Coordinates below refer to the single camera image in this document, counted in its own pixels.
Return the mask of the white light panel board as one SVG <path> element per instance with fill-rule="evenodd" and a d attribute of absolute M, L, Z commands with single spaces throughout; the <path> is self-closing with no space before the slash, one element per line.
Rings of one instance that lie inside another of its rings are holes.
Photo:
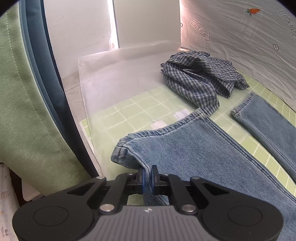
<path fill-rule="evenodd" d="M 118 46 L 181 42 L 179 1 L 114 1 Z"/>

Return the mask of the blue denim jeans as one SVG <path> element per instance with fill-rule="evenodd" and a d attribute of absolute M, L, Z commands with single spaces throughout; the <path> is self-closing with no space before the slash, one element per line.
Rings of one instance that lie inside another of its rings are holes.
<path fill-rule="evenodd" d="M 156 130 L 121 138 L 111 160 L 129 169 L 153 165 L 182 180 L 198 176 L 274 205 L 283 215 L 279 240 L 295 240 L 295 197 L 201 109 Z"/>

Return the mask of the dark blue chair edge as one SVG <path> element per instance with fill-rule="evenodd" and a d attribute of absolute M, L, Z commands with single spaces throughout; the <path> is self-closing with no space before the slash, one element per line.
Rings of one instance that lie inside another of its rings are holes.
<path fill-rule="evenodd" d="M 21 29 L 30 67 L 43 101 L 62 137 L 92 177 L 98 172 L 78 132 L 56 65 L 43 1 L 19 1 Z"/>

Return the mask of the translucent plastic storage bag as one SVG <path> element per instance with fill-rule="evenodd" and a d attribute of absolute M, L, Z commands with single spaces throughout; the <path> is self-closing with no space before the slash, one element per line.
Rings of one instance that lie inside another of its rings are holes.
<path fill-rule="evenodd" d="M 164 84 L 161 64 L 180 48 L 172 41 L 120 48 L 79 59 L 86 115 Z"/>

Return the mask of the grey printed backdrop cloth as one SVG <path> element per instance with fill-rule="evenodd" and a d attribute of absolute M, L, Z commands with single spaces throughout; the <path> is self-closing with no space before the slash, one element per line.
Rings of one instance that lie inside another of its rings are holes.
<path fill-rule="evenodd" d="M 295 122 L 295 15 L 279 1 L 180 1 L 181 43 L 230 60 Z"/>

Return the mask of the green fabric chair cover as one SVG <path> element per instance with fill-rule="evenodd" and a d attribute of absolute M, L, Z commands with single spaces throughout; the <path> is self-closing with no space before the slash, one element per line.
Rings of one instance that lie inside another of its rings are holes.
<path fill-rule="evenodd" d="M 43 195 L 90 179 L 38 90 L 18 5 L 1 16 L 1 162 Z"/>

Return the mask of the blue plaid shirt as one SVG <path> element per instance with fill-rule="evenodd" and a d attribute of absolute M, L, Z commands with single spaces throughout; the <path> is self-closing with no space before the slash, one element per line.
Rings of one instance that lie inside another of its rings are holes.
<path fill-rule="evenodd" d="M 231 61 L 212 57 L 207 52 L 178 52 L 161 67 L 165 85 L 208 116 L 220 106 L 217 95 L 229 98 L 235 87 L 249 88 Z"/>

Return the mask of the green grid cutting mat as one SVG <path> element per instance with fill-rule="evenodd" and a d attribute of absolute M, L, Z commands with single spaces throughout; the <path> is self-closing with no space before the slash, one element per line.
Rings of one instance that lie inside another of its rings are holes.
<path fill-rule="evenodd" d="M 266 99 L 293 125 L 295 124 L 295 112 L 255 79 L 246 74 L 244 78 L 249 88 L 247 90 L 234 89 L 229 98 L 218 97 L 220 107 L 211 115 L 211 119 L 266 166 L 276 179 L 292 195 L 295 195 L 295 182 L 289 174 L 244 126 L 233 119 L 230 111 L 240 104 L 249 92 L 253 91 Z M 190 112 L 195 110 L 195 106 L 186 99 L 175 94 L 165 85 L 160 85 L 152 90 L 133 95 L 104 110 L 88 111 L 87 118 L 82 120 L 80 125 L 101 168 L 99 173 L 112 180 L 118 174 L 127 172 L 128 169 L 115 164 L 110 159 L 119 139 L 132 132 L 151 130 L 151 124 L 155 121 L 164 121 L 167 125 L 172 124 L 177 121 L 174 113 L 185 108 Z"/>

